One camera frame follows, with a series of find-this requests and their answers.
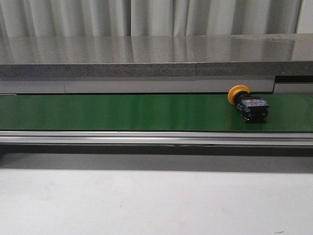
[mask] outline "granite countertop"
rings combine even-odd
[[[313,34],[0,38],[0,77],[313,75]]]

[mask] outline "green conveyor belt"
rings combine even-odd
[[[261,95],[266,123],[246,124],[225,94],[2,95],[1,130],[313,131],[313,95]]]

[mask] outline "metal side rail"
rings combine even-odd
[[[313,133],[212,131],[0,131],[0,144],[207,144],[313,146]]]

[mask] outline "reflective surface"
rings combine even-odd
[[[0,77],[312,75],[312,34],[0,38]]]
[[[261,95],[266,123],[246,124],[225,94],[3,95],[1,130],[313,131],[313,95]]]

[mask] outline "white curtain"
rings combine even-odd
[[[0,36],[294,33],[301,0],[0,0]]]

